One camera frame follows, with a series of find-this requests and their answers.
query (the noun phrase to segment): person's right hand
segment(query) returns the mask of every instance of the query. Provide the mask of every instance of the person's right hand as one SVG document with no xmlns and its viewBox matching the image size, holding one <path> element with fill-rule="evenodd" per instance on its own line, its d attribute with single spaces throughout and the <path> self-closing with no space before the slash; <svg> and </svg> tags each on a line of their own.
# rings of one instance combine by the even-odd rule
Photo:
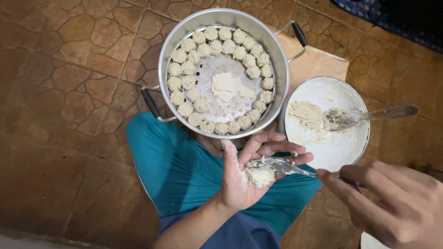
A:
<svg viewBox="0 0 443 249">
<path fill-rule="evenodd" d="M 365 185 L 375 204 L 324 169 L 318 178 L 348 207 L 352 223 L 392 249 L 443 248 L 443 184 L 407 167 L 346 165 L 340 176 Z"/>
</svg>

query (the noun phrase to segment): raw dumpling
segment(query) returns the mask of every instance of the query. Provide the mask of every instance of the raw dumpling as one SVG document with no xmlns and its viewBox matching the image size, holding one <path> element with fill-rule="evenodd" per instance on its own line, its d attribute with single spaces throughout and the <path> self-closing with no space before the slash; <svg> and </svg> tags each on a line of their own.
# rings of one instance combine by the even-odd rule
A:
<svg viewBox="0 0 443 249">
<path fill-rule="evenodd" d="M 254 46 L 251 47 L 251 54 L 255 57 L 258 58 L 261 53 L 263 53 L 263 47 L 260 44 L 255 44 Z"/>
<path fill-rule="evenodd" d="M 252 109 L 246 113 L 246 116 L 248 116 L 251 121 L 256 124 L 260 120 L 261 113 L 257 109 Z"/>
<path fill-rule="evenodd" d="M 182 87 L 182 84 L 182 80 L 175 76 L 172 76 L 167 80 L 167 86 L 171 91 L 178 90 L 180 87 Z"/>
<path fill-rule="evenodd" d="M 183 51 L 183 49 L 181 49 L 181 48 L 179 48 L 179 49 L 175 50 L 174 52 L 172 52 L 172 55 L 171 55 L 171 59 L 174 62 L 177 62 L 177 63 L 180 63 L 180 64 L 185 62 L 187 58 L 188 58 L 188 56 L 187 56 L 186 52 Z"/>
<path fill-rule="evenodd" d="M 228 27 L 221 27 L 218 31 L 218 37 L 222 41 L 230 40 L 232 37 L 231 30 Z"/>
<path fill-rule="evenodd" d="M 185 77 L 182 78 L 182 83 L 183 83 L 183 89 L 187 90 L 191 90 L 192 88 L 195 87 L 195 77 L 192 75 L 186 75 Z"/>
<path fill-rule="evenodd" d="M 211 54 L 211 48 L 208 44 L 203 43 L 202 45 L 198 46 L 197 52 L 200 58 L 206 58 Z"/>
<path fill-rule="evenodd" d="M 215 133 L 218 135 L 225 135 L 229 132 L 229 126 L 226 123 L 216 123 L 215 124 Z"/>
<path fill-rule="evenodd" d="M 275 86 L 274 78 L 264 78 L 261 81 L 261 87 L 263 87 L 263 89 L 265 90 L 271 90 L 272 88 L 274 88 L 274 86 Z"/>
<path fill-rule="evenodd" d="M 182 92 L 180 92 L 179 90 L 176 90 L 171 93 L 170 101 L 174 105 L 180 105 L 181 103 L 185 102 L 185 98 L 183 98 Z"/>
<path fill-rule="evenodd" d="M 243 41 L 243 46 L 247 51 L 251 50 L 251 48 L 256 44 L 254 38 L 246 37 Z"/>
<path fill-rule="evenodd" d="M 200 130 L 206 133 L 213 133 L 215 129 L 214 121 L 203 120 L 200 124 Z"/>
<path fill-rule="evenodd" d="M 167 72 L 171 76 L 179 76 L 183 73 L 183 69 L 182 69 L 182 66 L 180 66 L 180 64 L 173 62 L 173 63 L 169 64 L 169 66 L 167 67 Z"/>
<path fill-rule="evenodd" d="M 199 113 L 204 113 L 208 110 L 208 106 L 204 99 L 199 99 L 194 103 L 194 109 Z"/>
<path fill-rule="evenodd" d="M 192 39 L 194 40 L 195 44 L 200 45 L 200 44 L 205 43 L 206 36 L 205 36 L 205 33 L 201 32 L 201 31 L 196 31 L 196 32 L 192 33 Z"/>
<path fill-rule="evenodd" d="M 187 75 L 194 74 L 197 71 L 194 64 L 190 61 L 185 61 L 182 64 L 182 69 L 183 69 L 183 74 Z"/>
<path fill-rule="evenodd" d="M 191 38 L 186 38 L 182 41 L 182 44 L 180 44 L 180 48 L 186 53 L 189 53 L 189 51 L 195 49 L 195 41 Z"/>
<path fill-rule="evenodd" d="M 223 51 L 222 43 L 219 40 L 212 41 L 209 47 L 212 55 L 219 55 Z"/>
<path fill-rule="evenodd" d="M 266 111 L 266 104 L 263 102 L 263 101 L 261 101 L 261 100 L 257 100 L 255 103 L 254 103 L 254 109 L 255 110 L 257 110 L 257 111 L 259 111 L 260 112 L 260 114 L 263 114 L 264 113 L 264 111 Z"/>
<path fill-rule="evenodd" d="M 189 101 L 192 103 L 195 103 L 197 100 L 200 99 L 202 91 L 197 88 L 193 88 L 189 91 L 186 91 L 186 97 L 188 97 Z"/>
<path fill-rule="evenodd" d="M 235 43 L 232 40 L 226 40 L 223 43 L 223 53 L 232 54 L 235 50 Z"/>
<path fill-rule="evenodd" d="M 192 108 L 192 106 L 186 102 L 181 103 L 179 105 L 179 108 L 177 109 L 177 112 L 182 116 L 182 117 L 189 117 L 189 115 L 191 115 L 191 113 L 194 111 L 194 109 Z"/>
<path fill-rule="evenodd" d="M 210 41 L 217 40 L 218 31 L 216 28 L 214 28 L 214 26 L 207 26 L 205 29 L 205 36 L 206 36 L 206 39 L 208 39 Z"/>
<path fill-rule="evenodd" d="M 245 55 L 246 55 L 246 49 L 245 47 L 241 46 L 236 47 L 234 52 L 232 53 L 233 58 L 240 61 L 243 60 Z"/>
<path fill-rule="evenodd" d="M 246 73 L 251 79 L 256 79 L 260 77 L 260 68 L 257 66 L 252 66 L 246 70 Z"/>
<path fill-rule="evenodd" d="M 235 120 L 229 121 L 228 122 L 228 129 L 229 129 L 229 133 L 231 133 L 232 135 L 235 135 L 240 132 L 240 129 L 241 129 L 240 123 Z"/>
<path fill-rule="evenodd" d="M 238 118 L 238 123 L 244 131 L 248 130 L 252 125 L 251 118 L 248 116 L 241 116 Z"/>
<path fill-rule="evenodd" d="M 237 43 L 237 44 L 242 44 L 244 39 L 245 39 L 245 37 L 246 37 L 246 33 L 244 33 L 239 28 L 232 35 L 232 38 L 234 39 L 234 42 Z"/>
<path fill-rule="evenodd" d="M 245 55 L 245 57 L 243 58 L 243 65 L 247 68 L 250 68 L 252 66 L 256 66 L 254 56 L 252 56 L 250 54 Z"/>
<path fill-rule="evenodd" d="M 200 55 L 195 50 L 191 50 L 188 53 L 188 61 L 192 62 L 194 65 L 200 61 Z"/>
<path fill-rule="evenodd" d="M 261 68 L 261 76 L 263 76 L 263 77 L 271 77 L 272 76 L 272 67 L 271 67 L 271 65 L 264 65 Z"/>
<path fill-rule="evenodd" d="M 271 91 L 263 91 L 258 96 L 258 100 L 263 101 L 265 104 L 269 104 L 274 101 L 274 94 Z"/>
<path fill-rule="evenodd" d="M 269 64 L 269 55 L 266 53 L 262 53 L 258 58 L 257 58 L 257 66 L 264 66 Z"/>
<path fill-rule="evenodd" d="M 188 117 L 188 123 L 194 127 L 199 126 L 203 121 L 203 117 L 196 112 L 191 113 Z"/>
</svg>

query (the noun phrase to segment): black handle grip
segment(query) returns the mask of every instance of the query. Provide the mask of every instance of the black handle grip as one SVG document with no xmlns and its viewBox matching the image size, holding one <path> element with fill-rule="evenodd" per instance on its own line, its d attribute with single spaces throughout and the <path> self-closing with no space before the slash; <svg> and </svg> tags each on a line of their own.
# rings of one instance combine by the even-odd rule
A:
<svg viewBox="0 0 443 249">
<path fill-rule="evenodd" d="M 145 88 L 141 90 L 141 95 L 143 95 L 144 102 L 148 106 L 151 113 L 154 115 L 154 118 L 160 117 L 159 109 L 157 108 L 157 104 L 155 104 L 154 99 L 149 94 L 149 91 Z"/>
<path fill-rule="evenodd" d="M 306 36 L 303 33 L 302 28 L 300 28 L 297 22 L 292 23 L 292 29 L 294 29 L 295 36 L 303 47 L 307 46 Z"/>
</svg>

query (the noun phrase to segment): person's left hand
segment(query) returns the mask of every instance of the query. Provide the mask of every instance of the person's left hand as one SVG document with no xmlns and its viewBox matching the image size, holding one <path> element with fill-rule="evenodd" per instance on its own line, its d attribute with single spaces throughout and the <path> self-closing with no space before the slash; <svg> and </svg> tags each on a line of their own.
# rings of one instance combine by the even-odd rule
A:
<svg viewBox="0 0 443 249">
<path fill-rule="evenodd" d="M 238 212 L 255 204 L 275 182 L 268 186 L 255 187 L 247 185 L 244 188 L 243 181 L 237 169 L 244 170 L 246 164 L 251 160 L 263 156 L 272 156 L 277 152 L 291 152 L 297 156 L 288 156 L 286 159 L 293 161 L 296 165 L 308 163 L 314 159 L 306 148 L 295 143 L 285 141 L 285 135 L 276 132 L 259 132 L 254 134 L 246 143 L 237 157 L 237 149 L 234 144 L 226 138 L 221 140 L 224 148 L 224 172 L 222 187 L 218 192 L 220 202 L 230 211 Z M 276 175 L 282 178 L 284 173 Z"/>
</svg>

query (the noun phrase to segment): teal pants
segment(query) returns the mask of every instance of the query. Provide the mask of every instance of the teal pants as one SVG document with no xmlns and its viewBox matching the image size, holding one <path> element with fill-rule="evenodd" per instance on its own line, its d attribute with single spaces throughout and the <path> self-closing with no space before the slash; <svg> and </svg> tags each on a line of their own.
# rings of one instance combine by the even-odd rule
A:
<svg viewBox="0 0 443 249">
<path fill-rule="evenodd" d="M 141 113 L 130 120 L 126 133 L 141 182 L 161 217 L 196 209 L 221 188 L 223 158 L 215 157 L 176 123 Z M 301 168 L 314 172 L 307 165 Z M 320 184 L 304 175 L 287 176 L 242 212 L 283 235 Z"/>
</svg>

